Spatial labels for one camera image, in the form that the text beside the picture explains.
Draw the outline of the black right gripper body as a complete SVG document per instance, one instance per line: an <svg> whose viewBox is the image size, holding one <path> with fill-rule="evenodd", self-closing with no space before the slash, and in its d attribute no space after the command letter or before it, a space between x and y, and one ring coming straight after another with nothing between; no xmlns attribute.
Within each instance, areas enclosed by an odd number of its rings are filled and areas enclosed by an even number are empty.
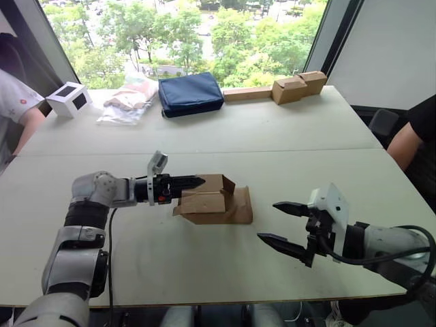
<svg viewBox="0 0 436 327"><path fill-rule="evenodd" d="M336 234L332 231L333 218L327 211L309 208L308 213L306 231L309 234L304 263L311 268L315 254L326 257L333 250Z"/></svg>

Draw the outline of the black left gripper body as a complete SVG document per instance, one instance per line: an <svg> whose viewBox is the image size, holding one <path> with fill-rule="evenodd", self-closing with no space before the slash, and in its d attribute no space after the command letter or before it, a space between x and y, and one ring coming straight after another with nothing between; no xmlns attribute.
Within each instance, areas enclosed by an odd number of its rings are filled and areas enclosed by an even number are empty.
<svg viewBox="0 0 436 327"><path fill-rule="evenodd" d="M158 174L155 177L155 202L170 204L172 196L172 177L169 174Z"/></svg>

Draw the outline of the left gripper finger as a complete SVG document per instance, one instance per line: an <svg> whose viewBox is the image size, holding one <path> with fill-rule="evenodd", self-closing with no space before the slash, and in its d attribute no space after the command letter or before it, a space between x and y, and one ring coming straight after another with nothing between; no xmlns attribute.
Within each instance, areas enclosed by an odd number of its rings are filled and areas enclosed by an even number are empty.
<svg viewBox="0 0 436 327"><path fill-rule="evenodd" d="M182 184L174 183L172 185L172 197L173 198L180 198L182 196L182 192L184 190L195 189L196 187L199 187L202 184L203 184L203 182L198 182L198 183L182 183Z"/></svg>
<svg viewBox="0 0 436 327"><path fill-rule="evenodd" d="M172 184L174 186L200 186L204 183L205 180L197 175L172 177Z"/></svg>

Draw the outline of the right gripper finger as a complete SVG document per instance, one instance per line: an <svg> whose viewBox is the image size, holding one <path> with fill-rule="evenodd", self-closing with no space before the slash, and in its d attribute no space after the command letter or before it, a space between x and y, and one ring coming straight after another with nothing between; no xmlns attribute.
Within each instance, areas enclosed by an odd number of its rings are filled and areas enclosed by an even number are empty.
<svg viewBox="0 0 436 327"><path fill-rule="evenodd" d="M257 236L275 251L296 258L301 262L305 261L306 249L303 246L291 243L286 238L271 233L257 233Z"/></svg>
<svg viewBox="0 0 436 327"><path fill-rule="evenodd" d="M277 202L273 207L295 217L310 217L311 211L306 204L297 202Z"/></svg>

